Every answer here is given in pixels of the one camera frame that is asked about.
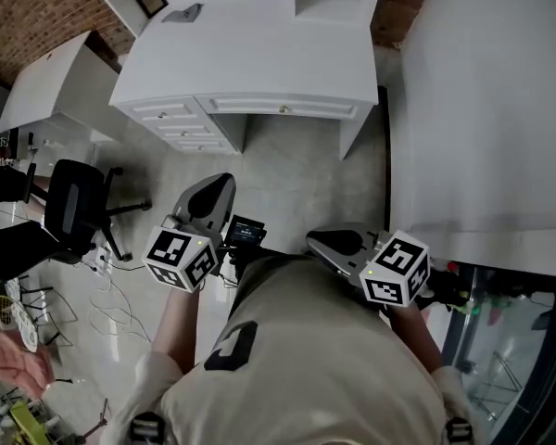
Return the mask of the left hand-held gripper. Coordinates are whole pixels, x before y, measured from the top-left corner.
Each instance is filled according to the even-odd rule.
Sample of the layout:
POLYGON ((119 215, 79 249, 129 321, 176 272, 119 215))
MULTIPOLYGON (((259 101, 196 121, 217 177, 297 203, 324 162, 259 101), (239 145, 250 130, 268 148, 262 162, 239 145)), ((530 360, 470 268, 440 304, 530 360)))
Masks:
POLYGON ((142 262, 154 279, 193 293, 220 272, 222 229, 230 220, 236 181, 228 172, 209 176, 187 188, 171 214, 153 228, 142 262))

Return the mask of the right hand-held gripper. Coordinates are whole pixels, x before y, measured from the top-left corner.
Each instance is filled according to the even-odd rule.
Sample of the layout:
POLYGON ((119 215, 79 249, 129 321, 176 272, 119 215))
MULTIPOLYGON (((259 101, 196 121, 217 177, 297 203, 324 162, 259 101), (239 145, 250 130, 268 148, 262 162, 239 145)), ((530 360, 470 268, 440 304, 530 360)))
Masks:
POLYGON ((399 230, 344 222, 308 232, 306 242, 371 303, 407 307, 430 276, 429 247, 399 230))

